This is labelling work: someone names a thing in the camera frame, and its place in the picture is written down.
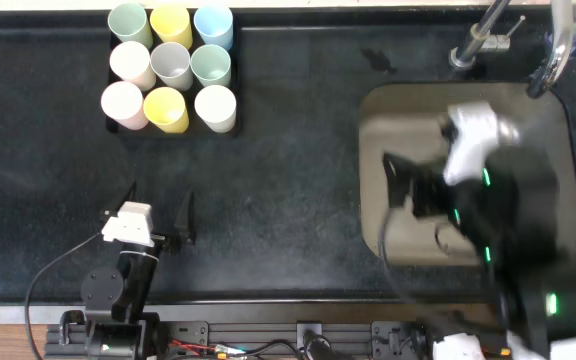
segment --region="green led light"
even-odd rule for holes
[[[461,218],[459,217],[459,210],[455,209],[455,221],[457,225],[461,224]]]
[[[484,168],[484,182],[486,183],[486,186],[490,186],[490,175],[488,175],[488,170],[486,170],[486,168]]]
[[[548,316],[557,314],[559,311],[559,304],[557,303],[557,294],[550,293],[546,297],[546,313]]]

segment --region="chrome faucet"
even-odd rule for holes
[[[509,43],[501,45],[499,43],[509,42],[510,35],[522,20],[505,36],[490,35],[490,29],[506,7],[508,7],[509,3],[510,0],[495,0],[481,21],[470,28],[470,32],[466,36],[463,45],[452,49],[450,52],[450,64],[454,68],[470,69],[475,63],[475,55],[477,55],[478,52],[486,51],[487,43],[495,43],[495,45],[492,46],[488,45],[488,47],[494,49],[507,50],[509,48]],[[552,49],[550,50],[547,61],[533,74],[533,79],[528,85],[526,93],[531,98],[540,97],[557,81],[566,66],[572,48],[574,25],[572,1],[551,0],[551,11],[553,27]]]

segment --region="dark stain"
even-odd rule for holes
[[[385,71],[389,74],[396,74],[398,69],[390,65],[390,59],[383,51],[375,52],[371,49],[361,49],[361,54],[368,59],[370,67],[375,71]]]

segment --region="sink basin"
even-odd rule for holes
[[[481,100],[516,124],[524,145],[547,154],[559,181],[558,246],[576,253],[576,171],[566,111],[554,94],[531,99],[525,89],[526,84],[516,83],[393,84],[376,88],[366,96],[359,124],[361,226],[364,240],[375,254],[387,208],[383,153],[415,162],[447,157],[449,147],[441,137],[440,124],[446,121],[448,106]],[[477,264],[470,243],[447,223],[445,216],[417,221],[406,209],[398,209],[387,229],[389,262]]]

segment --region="black countertop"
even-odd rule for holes
[[[152,303],[393,298],[361,237],[359,104],[391,82],[526,81],[544,57],[549,10],[510,10],[493,30],[525,13],[509,53],[454,74],[448,51],[481,9],[240,11],[243,127],[234,139],[202,140],[106,131],[104,14],[0,15],[0,304],[20,303],[41,267],[99,231],[98,211],[133,179],[159,228],[185,191],[195,193],[197,243],[162,257]],[[576,157],[576,59],[555,92]],[[82,277],[114,264],[118,249],[99,240],[79,251],[35,299],[79,302]],[[396,273],[409,291],[443,301],[481,289],[477,269]]]

